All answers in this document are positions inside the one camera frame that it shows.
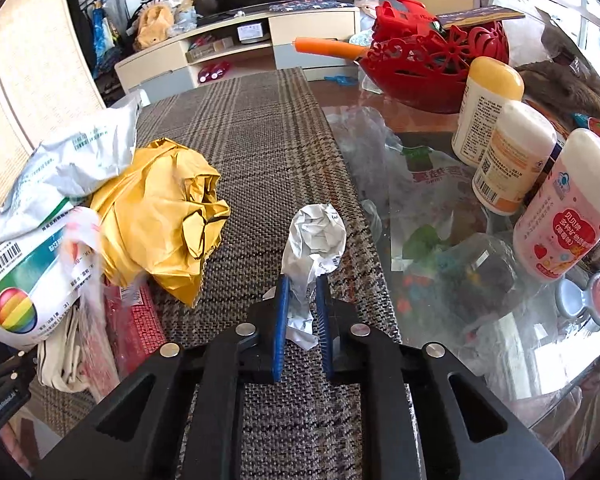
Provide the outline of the bamboo folding screen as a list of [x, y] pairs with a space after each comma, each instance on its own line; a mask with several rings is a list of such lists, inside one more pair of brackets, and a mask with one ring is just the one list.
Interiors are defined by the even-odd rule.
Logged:
[[32, 152], [104, 101], [67, 0], [0, 7], [0, 206]]

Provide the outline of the white rainbow-logo carton box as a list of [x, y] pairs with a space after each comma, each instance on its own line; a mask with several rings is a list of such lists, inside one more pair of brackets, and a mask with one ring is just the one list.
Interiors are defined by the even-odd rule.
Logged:
[[0, 341], [28, 350], [48, 338], [100, 274], [100, 219], [91, 208], [63, 206], [1, 243]]

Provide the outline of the yellow-capped white bottle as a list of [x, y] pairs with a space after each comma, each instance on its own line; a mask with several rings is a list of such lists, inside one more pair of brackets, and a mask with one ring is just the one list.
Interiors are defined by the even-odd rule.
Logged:
[[523, 95], [524, 81], [513, 67], [487, 56], [475, 58], [469, 67], [452, 137], [455, 156], [477, 168], [502, 107], [509, 101], [520, 101]]

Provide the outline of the white orange-label bottle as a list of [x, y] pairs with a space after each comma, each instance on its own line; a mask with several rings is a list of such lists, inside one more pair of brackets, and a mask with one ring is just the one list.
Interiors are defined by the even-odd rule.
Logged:
[[514, 214], [556, 142], [553, 125], [535, 108], [520, 101], [505, 103], [472, 178], [478, 201], [499, 216]]

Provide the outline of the silver white wrapper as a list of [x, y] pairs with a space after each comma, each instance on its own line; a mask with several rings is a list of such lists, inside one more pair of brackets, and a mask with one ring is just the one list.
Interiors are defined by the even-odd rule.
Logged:
[[286, 339], [301, 350], [318, 344], [310, 300], [317, 279], [338, 269], [346, 244], [346, 226], [332, 204], [303, 206], [290, 222], [280, 270], [289, 281]]

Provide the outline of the pink hairbrush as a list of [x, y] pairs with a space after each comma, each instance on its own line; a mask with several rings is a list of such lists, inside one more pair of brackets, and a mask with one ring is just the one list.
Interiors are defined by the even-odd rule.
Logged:
[[573, 320], [587, 315], [600, 326], [600, 272], [590, 278], [585, 288], [581, 288], [569, 278], [562, 278], [555, 292], [558, 311]]

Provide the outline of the cream grey tv cabinet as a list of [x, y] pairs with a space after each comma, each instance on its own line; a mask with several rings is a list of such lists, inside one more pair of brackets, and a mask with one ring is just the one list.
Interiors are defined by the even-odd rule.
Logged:
[[152, 102], [198, 87], [199, 73], [221, 63], [228, 65], [226, 79], [287, 68], [300, 68], [309, 81], [355, 77], [353, 63], [300, 53], [292, 43], [299, 37], [346, 41], [360, 30], [360, 11], [354, 6], [247, 13], [158, 42], [114, 69], [126, 93], [141, 88]]

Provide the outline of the white pink-label bottle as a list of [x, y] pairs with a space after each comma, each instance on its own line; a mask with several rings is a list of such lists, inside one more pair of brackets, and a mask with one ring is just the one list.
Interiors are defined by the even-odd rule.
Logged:
[[517, 220], [517, 261], [541, 281], [555, 281], [600, 241], [600, 137], [579, 128]]

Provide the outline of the red openwork basket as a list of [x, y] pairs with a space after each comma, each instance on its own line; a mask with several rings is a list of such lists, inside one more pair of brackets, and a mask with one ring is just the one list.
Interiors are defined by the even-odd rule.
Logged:
[[418, 0], [384, 0], [360, 66], [389, 98], [455, 114], [475, 58], [509, 61], [503, 22], [515, 16], [501, 6], [434, 15]]

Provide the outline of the red cup with foil lid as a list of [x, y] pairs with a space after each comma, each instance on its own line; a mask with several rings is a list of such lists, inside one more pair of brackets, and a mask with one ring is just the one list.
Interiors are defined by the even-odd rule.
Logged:
[[166, 343], [146, 282], [120, 287], [104, 279], [107, 334], [121, 379]]

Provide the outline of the yellow crumpled paper bag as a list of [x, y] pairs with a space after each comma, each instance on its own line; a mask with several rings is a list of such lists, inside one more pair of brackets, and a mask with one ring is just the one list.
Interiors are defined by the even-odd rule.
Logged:
[[230, 205], [220, 173], [200, 153], [170, 139], [135, 151], [132, 164], [92, 196], [100, 219], [102, 270], [130, 286], [143, 274], [193, 306], [204, 266], [221, 243]]

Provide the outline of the plaid grey table cloth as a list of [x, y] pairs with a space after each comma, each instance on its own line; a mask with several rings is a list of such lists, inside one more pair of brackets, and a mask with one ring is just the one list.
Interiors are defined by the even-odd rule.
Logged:
[[[273, 297], [291, 219], [311, 202], [333, 203], [349, 237], [329, 290], [358, 300], [358, 318], [396, 339], [370, 232], [301, 70], [220, 82], [160, 102], [140, 118], [143, 139], [156, 133], [207, 156], [232, 208], [195, 310], [166, 330], [179, 346], [206, 344]], [[318, 350], [284, 346], [279, 381], [247, 384], [244, 395], [236, 479], [366, 479], [360, 388], [330, 382]]]

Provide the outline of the yellow plush toy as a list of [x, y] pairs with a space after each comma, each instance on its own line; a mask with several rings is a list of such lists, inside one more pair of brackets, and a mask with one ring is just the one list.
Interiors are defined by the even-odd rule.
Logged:
[[167, 4], [154, 3], [140, 12], [134, 49], [145, 50], [169, 38], [169, 30], [174, 25], [173, 12]]

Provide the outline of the grey white mailer bag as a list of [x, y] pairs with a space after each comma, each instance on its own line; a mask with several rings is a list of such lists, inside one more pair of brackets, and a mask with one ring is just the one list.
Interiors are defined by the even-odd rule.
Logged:
[[79, 203], [131, 165], [144, 90], [80, 117], [42, 142], [0, 207], [0, 244], [29, 233], [66, 203]]

